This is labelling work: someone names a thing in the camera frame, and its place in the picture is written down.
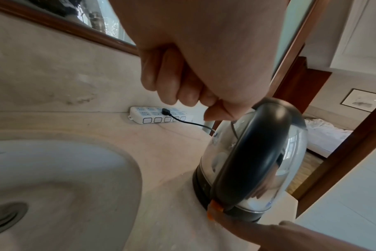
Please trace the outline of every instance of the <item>white sink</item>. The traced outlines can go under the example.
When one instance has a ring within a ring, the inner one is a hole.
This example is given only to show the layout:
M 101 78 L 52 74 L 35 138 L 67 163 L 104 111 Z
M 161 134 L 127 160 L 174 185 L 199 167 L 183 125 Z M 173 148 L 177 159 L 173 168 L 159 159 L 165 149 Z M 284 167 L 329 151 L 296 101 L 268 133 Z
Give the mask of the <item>white sink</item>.
M 122 151 L 0 141 L 0 229 L 17 221 L 0 233 L 0 251 L 120 251 L 141 187 L 137 163 Z

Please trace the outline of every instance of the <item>white power strip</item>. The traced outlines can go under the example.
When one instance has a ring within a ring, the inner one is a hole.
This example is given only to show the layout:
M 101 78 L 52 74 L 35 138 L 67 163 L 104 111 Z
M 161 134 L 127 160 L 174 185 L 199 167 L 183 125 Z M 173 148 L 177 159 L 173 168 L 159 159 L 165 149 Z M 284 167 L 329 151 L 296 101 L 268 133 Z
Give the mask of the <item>white power strip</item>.
M 188 114 L 186 111 L 178 108 L 167 109 L 170 110 L 171 115 L 177 119 L 189 122 L 193 120 L 193 116 Z M 139 106 L 130 107 L 129 119 L 133 120 L 137 124 L 168 123 L 177 121 L 168 115 L 163 115 L 162 108 Z

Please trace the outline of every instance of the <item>drain plug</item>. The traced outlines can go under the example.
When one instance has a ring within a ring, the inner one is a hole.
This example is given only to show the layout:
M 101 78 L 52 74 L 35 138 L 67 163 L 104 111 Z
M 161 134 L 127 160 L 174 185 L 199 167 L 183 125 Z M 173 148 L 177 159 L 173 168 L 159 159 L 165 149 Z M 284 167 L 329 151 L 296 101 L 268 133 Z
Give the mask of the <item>drain plug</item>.
M 0 205 L 0 233 L 18 223 L 28 210 L 24 202 L 10 202 Z

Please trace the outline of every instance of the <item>mirror frame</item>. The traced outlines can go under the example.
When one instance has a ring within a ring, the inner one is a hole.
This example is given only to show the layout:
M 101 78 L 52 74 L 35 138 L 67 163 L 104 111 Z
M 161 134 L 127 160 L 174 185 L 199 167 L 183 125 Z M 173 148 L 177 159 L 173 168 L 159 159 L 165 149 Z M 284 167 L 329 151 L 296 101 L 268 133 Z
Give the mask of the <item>mirror frame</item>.
M 32 9 L 23 4 L 13 2 L 12 0 L 0 0 L 0 12 L 64 32 L 72 36 L 80 37 L 97 44 L 108 46 L 116 50 L 138 55 L 136 46 L 132 44 L 113 38 L 95 29 L 85 27 L 78 23 L 70 22 L 56 15 Z

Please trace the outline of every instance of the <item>white bedsheet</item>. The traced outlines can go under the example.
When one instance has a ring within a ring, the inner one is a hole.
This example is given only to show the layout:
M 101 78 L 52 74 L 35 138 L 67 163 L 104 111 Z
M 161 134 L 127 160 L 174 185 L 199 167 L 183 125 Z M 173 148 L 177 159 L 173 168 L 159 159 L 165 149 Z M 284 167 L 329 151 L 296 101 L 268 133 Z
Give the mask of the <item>white bedsheet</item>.
M 328 157 L 352 133 L 321 119 L 306 119 L 305 123 L 308 128 L 308 149 L 324 157 Z

